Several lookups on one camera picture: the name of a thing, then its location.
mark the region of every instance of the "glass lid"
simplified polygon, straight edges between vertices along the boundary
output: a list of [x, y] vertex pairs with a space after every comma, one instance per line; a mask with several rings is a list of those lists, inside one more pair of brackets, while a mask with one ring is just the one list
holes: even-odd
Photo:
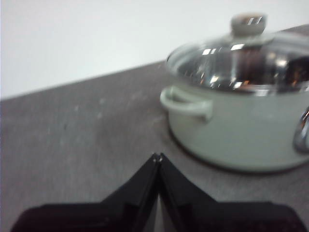
[[232, 18], [229, 35], [186, 44], [173, 51], [167, 68], [192, 85], [217, 90], [273, 93], [309, 90], [309, 37], [262, 33], [266, 16]]

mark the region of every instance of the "black object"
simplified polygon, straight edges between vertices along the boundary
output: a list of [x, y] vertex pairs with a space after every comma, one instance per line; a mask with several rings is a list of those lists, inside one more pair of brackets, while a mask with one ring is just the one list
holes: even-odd
[[103, 202], [32, 208], [20, 216], [12, 232], [153, 231], [158, 194], [168, 232], [307, 231], [295, 211], [285, 205], [216, 202], [164, 154], [154, 154]]

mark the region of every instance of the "pot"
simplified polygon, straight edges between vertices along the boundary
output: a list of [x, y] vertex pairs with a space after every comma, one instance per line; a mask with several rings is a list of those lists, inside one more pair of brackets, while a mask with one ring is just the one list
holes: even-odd
[[174, 84], [160, 101], [175, 138], [203, 160], [270, 172], [309, 159], [309, 38], [265, 25], [238, 15], [230, 34], [168, 56]]

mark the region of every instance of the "lid knob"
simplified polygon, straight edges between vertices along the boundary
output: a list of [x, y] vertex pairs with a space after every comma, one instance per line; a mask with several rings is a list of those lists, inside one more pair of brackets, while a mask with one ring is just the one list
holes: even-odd
[[262, 34], [266, 26], [265, 14], [239, 14], [232, 18], [232, 33], [235, 36], [254, 36]]

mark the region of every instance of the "gray countertop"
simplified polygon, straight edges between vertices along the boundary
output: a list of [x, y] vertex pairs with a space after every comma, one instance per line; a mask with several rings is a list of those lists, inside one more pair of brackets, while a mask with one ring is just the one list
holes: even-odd
[[[292, 30], [309, 34], [306, 25]], [[153, 152], [218, 201], [287, 204], [309, 227], [309, 165], [257, 175], [198, 161], [169, 132], [159, 103], [168, 84], [159, 62], [2, 101], [1, 231], [29, 207], [101, 201]]]

